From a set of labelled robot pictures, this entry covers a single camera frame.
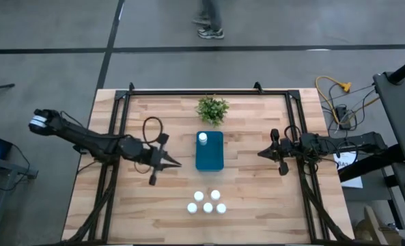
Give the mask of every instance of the person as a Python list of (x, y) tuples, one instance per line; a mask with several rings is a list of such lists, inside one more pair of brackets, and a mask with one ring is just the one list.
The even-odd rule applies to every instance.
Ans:
[(193, 19), (196, 24), (203, 25), (197, 30), (197, 35), (205, 39), (223, 39), (221, 13), (217, 0), (201, 0), (201, 11)]

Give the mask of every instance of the white bottle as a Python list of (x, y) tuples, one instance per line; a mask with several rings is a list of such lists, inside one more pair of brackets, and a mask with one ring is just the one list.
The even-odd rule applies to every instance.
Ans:
[(204, 204), (204, 212), (211, 213), (213, 211), (213, 205), (210, 202)]
[(207, 134), (206, 133), (200, 133), (198, 136), (199, 142), (201, 145), (206, 145), (207, 144)]
[(216, 211), (222, 215), (227, 211), (227, 207), (224, 204), (217, 204)]
[(197, 206), (196, 206), (196, 204), (194, 204), (194, 203), (189, 203), (188, 205), (187, 205), (187, 211), (189, 212), (189, 213), (191, 213), (191, 214), (193, 214), (193, 213), (196, 213), (197, 212)]
[(201, 191), (196, 191), (194, 194), (196, 202), (200, 202), (204, 199), (204, 194)]
[(221, 193), (218, 190), (211, 191), (211, 199), (213, 199), (213, 201), (217, 201), (219, 198), (221, 198)]

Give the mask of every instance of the black metal frame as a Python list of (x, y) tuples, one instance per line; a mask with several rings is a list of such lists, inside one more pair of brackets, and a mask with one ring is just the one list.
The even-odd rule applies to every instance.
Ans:
[[(287, 107), (287, 113), (289, 118), (290, 129), (292, 131), (292, 138), (294, 141), (298, 141), (299, 136), (296, 132), (294, 112), (292, 107), (292, 100), (295, 100), (298, 117), (300, 122), (300, 129), (302, 133), (307, 132), (307, 125), (305, 123), (305, 115), (303, 111), (303, 106), (301, 104), (301, 95), (298, 90), (263, 90), (260, 83), (256, 82), (253, 89), (249, 90), (135, 90), (134, 85), (131, 83), (129, 90), (119, 90), (115, 92), (115, 98), (113, 103), (113, 110), (111, 114), (111, 121), (109, 126), (109, 133), (114, 133), (115, 121), (117, 118), (117, 109), (119, 107), (119, 101), (124, 98), (124, 108), (122, 112), (122, 120), (119, 129), (119, 135), (123, 135), (125, 131), (126, 118), (129, 111), (129, 103), (131, 96), (170, 96), (170, 95), (278, 95), (284, 96), (285, 103)], [(303, 203), (305, 210), (305, 218), (307, 220), (307, 226), (309, 229), (309, 237), (312, 244), (338, 244), (340, 242), (331, 241), (329, 238), (329, 230), (324, 220), (320, 218), (320, 228), (322, 231), (322, 238), (317, 239), (316, 229), (313, 222), (313, 214), (311, 212), (310, 200), (306, 196), (304, 182), (306, 180), (306, 175), (304, 172), (304, 161), (303, 159), (297, 158), (296, 163), (298, 165), (298, 175), (301, 184), (301, 192), (303, 194)], [(108, 166), (113, 166), (113, 171), (111, 172), (111, 179), (107, 190), (104, 192), (104, 183), (107, 175)], [(120, 162), (116, 161), (114, 163), (108, 163), (107, 165), (102, 165), (100, 170), (100, 177), (98, 183), (98, 189), (96, 192), (95, 206), (87, 218), (86, 222), (81, 226), (78, 232), (68, 241), (63, 241), (57, 245), (106, 245), (108, 241), (109, 227), (111, 223), (111, 212), (113, 209), (113, 199), (115, 193), (115, 187), (117, 183), (117, 173), (119, 169)], [(322, 203), (322, 196), (320, 193), (318, 177), (315, 172), (310, 172), (311, 184), (313, 192), (316, 196), (317, 201)], [(107, 204), (102, 235), (100, 239), (96, 239), (96, 228), (98, 223), (98, 216), (103, 206)], [(82, 241), (89, 231), (87, 241)]]

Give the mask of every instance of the wooden tabletop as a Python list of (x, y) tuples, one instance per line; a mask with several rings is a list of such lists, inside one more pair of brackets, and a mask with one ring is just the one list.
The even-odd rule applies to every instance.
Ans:
[[(300, 89), (300, 92), (308, 131), (326, 135), (317, 91)], [(91, 130), (108, 131), (114, 93), (115, 90), (98, 90)], [(150, 173), (139, 174), (132, 161), (121, 160), (109, 243), (309, 243), (296, 161), (286, 160), (290, 171), (280, 176), (277, 163), (257, 156), (257, 152), (269, 147), (272, 128), (278, 128), (282, 134), (288, 126), (285, 98), (222, 96), (229, 103), (229, 111), (224, 124), (214, 129), (201, 122), (195, 112), (200, 97), (130, 98), (126, 134), (141, 138), (143, 121), (153, 115), (161, 118), (164, 132), (170, 135), (165, 149), (182, 167), (158, 173), (156, 186), (152, 187), (148, 184)], [(147, 138), (155, 138), (158, 130), (158, 123), (148, 122)], [(223, 132), (225, 168), (201, 173), (195, 167), (196, 132), (213, 130)], [(90, 156), (83, 156), (79, 168), (91, 162)], [(141, 171), (147, 168), (137, 167)], [(77, 176), (63, 239), (70, 238), (91, 212), (99, 172), (100, 164), (95, 164)], [(325, 209), (344, 233), (353, 238), (334, 163), (319, 163), (318, 179)], [(204, 202), (210, 202), (209, 193), (213, 189), (221, 192), (221, 199), (212, 203), (224, 203), (227, 207), (223, 215), (205, 214), (202, 210)], [(191, 215), (186, 207), (195, 202), (196, 191), (202, 191), (205, 199), (197, 203), (198, 211)], [(313, 216), (319, 232), (316, 212)], [(102, 219), (97, 235), (102, 231)]]

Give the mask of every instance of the green plant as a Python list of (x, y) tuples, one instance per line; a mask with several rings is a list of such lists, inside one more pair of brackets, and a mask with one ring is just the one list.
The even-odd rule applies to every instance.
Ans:
[(225, 117), (227, 109), (229, 109), (227, 101), (223, 99), (216, 100), (213, 97), (206, 96), (205, 98), (199, 99), (196, 112), (203, 122), (208, 122), (213, 126), (219, 126), (223, 123), (223, 117)]

